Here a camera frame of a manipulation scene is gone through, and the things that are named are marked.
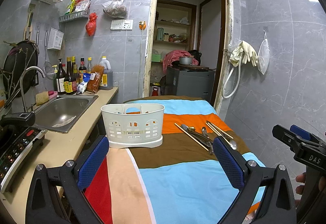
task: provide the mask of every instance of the snack package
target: snack package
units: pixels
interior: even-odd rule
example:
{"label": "snack package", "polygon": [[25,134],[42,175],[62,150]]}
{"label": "snack package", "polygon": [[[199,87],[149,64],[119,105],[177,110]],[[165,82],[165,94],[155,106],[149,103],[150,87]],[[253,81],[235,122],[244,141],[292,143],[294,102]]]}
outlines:
{"label": "snack package", "polygon": [[90,5],[91,0],[83,0],[76,5],[74,12],[85,11]]}
{"label": "snack package", "polygon": [[86,91],[87,83],[89,82],[90,77],[90,73],[83,74],[83,81],[77,86],[77,93],[84,93]]}
{"label": "snack package", "polygon": [[75,1],[76,0],[70,1],[70,4],[68,5],[67,10],[65,12],[65,15],[72,13],[72,10],[74,9],[74,6],[75,6]]}
{"label": "snack package", "polygon": [[97,93],[98,91],[98,87],[100,85],[100,82],[102,80],[102,75],[104,72],[104,67],[97,64],[95,66],[93,66],[92,68],[92,73],[91,73],[91,77],[90,80],[87,84],[87,91],[92,92],[92,93]]}
{"label": "snack package", "polygon": [[84,0],[75,0],[74,8],[72,9],[72,12],[75,12],[76,7],[80,6],[82,1],[84,1]]}
{"label": "snack package", "polygon": [[94,35],[95,30],[96,30],[96,19],[97,19],[97,15],[96,13],[91,13],[89,15],[89,21],[87,22],[85,28],[86,31],[88,33],[88,35],[91,37]]}

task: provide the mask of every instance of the red plastic bag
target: red plastic bag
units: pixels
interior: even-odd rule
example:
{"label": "red plastic bag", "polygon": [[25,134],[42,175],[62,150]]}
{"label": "red plastic bag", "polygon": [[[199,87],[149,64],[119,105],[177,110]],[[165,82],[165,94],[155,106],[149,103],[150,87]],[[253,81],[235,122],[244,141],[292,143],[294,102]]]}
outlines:
{"label": "red plastic bag", "polygon": [[86,31],[88,33],[88,35],[91,37],[94,35],[95,30],[96,30],[96,19],[97,19],[97,15],[96,13],[91,13],[89,15],[89,21],[86,24]]}

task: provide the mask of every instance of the wooden shelf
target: wooden shelf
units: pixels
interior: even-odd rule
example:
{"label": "wooden shelf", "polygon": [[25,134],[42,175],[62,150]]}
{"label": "wooden shelf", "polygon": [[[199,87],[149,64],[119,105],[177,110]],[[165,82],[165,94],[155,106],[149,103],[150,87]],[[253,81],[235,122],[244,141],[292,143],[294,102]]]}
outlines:
{"label": "wooden shelf", "polygon": [[168,22],[168,21],[160,21],[155,20],[156,25],[166,25],[169,27],[178,27],[178,28],[190,28],[190,25],[181,24],[181,23],[174,23],[174,22]]}
{"label": "wooden shelf", "polygon": [[169,41],[160,41],[160,40],[154,40],[153,43],[157,43],[157,44],[166,44],[171,45],[171,46],[187,46],[188,43],[175,43],[175,42],[169,42]]}

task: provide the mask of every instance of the gray appliance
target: gray appliance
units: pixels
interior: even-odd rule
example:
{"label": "gray appliance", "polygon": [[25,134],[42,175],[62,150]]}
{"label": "gray appliance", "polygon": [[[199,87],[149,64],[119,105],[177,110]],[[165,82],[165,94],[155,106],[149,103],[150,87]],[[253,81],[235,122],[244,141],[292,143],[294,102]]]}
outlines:
{"label": "gray appliance", "polygon": [[193,70],[181,66],[168,66],[165,95],[200,97],[209,102],[214,84],[212,70]]}

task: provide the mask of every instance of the white hose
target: white hose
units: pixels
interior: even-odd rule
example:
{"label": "white hose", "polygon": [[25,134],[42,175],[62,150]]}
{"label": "white hose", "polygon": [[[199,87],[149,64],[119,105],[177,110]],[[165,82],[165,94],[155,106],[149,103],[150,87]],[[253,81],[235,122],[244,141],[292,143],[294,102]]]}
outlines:
{"label": "white hose", "polygon": [[[142,38],[144,36],[144,28],[141,30],[141,44],[142,44]],[[140,91],[140,82],[141,82],[141,60],[140,60],[140,66],[139,66],[139,76],[138,76],[138,98],[141,98],[139,91]]]}
{"label": "white hose", "polygon": [[222,90],[222,96],[223,96],[223,98],[225,98],[225,99],[227,99],[227,98],[233,96],[233,94],[235,93],[235,91],[237,90],[237,88],[238,88],[238,86],[239,86],[239,82],[240,82],[241,60],[242,60],[242,56],[241,56],[241,59],[239,60],[239,66],[238,66],[238,80],[237,80],[237,84],[236,84],[234,90],[231,92],[231,94],[229,94],[229,95],[227,95],[227,96],[224,94],[224,93],[225,93],[225,88],[226,88],[226,84],[228,83],[228,81],[229,81],[229,79],[230,79],[230,77],[231,77],[231,74],[233,73],[233,70],[235,69],[234,66],[232,66],[232,69],[231,69],[231,71],[230,71],[228,77],[226,78],[226,81],[225,81],[225,84],[224,84],[224,86],[223,86],[223,90]]}

